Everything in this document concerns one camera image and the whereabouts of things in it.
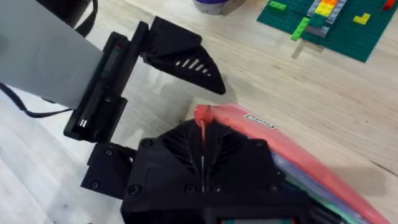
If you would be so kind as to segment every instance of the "black 3d-printed part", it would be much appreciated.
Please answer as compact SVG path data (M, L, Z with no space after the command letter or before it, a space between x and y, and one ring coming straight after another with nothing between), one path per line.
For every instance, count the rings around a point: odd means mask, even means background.
M217 94L225 86L216 63L200 45L201 37L156 17L141 53L145 63Z
M141 224L220 224L225 218L313 223L310 197L285 191L284 177L264 140L214 121L203 141L201 129L187 121L141 141L121 212L125 223Z

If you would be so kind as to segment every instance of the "light wood surface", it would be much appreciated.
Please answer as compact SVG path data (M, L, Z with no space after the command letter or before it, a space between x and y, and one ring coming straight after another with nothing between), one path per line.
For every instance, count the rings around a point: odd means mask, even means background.
M88 40L131 36L155 15L203 36L227 94L217 96L138 61L129 104L113 137L136 147L183 119L192 104L238 103L297 141L398 223L398 16L367 63L357 62L256 22L265 0L222 16L191 0L100 0ZM297 47L303 50L297 55ZM61 108L18 91L28 108ZM120 201L80 188L93 145L62 132L70 114L30 119L0 94L0 223L122 223Z

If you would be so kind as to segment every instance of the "red lego brick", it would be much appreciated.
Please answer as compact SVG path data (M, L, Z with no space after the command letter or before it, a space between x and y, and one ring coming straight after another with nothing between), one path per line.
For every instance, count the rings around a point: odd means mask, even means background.
M383 6L383 10L390 10L395 2L396 0L387 0Z

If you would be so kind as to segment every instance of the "green lego baseplate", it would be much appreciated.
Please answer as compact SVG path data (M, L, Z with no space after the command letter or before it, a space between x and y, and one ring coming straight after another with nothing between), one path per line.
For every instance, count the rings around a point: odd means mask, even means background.
M293 34L314 0L277 0L285 10L265 6L257 21ZM303 32L302 39L365 62L376 46L384 29L394 15L398 3L390 10L382 10L386 0L347 0L325 38ZM353 22L355 16L371 15L366 25Z

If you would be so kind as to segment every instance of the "label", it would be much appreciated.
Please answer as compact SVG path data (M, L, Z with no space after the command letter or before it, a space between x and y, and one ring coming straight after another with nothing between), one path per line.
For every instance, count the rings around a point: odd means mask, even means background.
M244 117L247 118L247 119L250 119L252 121L261 123L261 124L267 126L268 128L275 129L274 125L272 125L272 124L268 123L267 121L264 121L264 120L262 120L260 118L256 118L255 116L253 116L251 114L246 114L246 115L244 115Z

